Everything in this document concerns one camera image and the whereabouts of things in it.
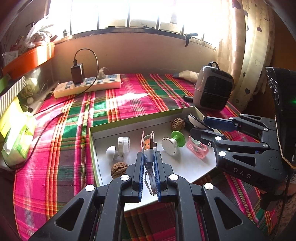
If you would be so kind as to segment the person's right hand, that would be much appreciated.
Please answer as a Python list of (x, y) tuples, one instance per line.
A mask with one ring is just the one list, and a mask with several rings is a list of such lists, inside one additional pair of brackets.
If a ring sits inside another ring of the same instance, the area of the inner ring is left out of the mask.
[(275, 191), (265, 192), (259, 190), (260, 193), (260, 208), (267, 211), (272, 211), (277, 202), (284, 199), (285, 196), (285, 187), (287, 182), (283, 182)]

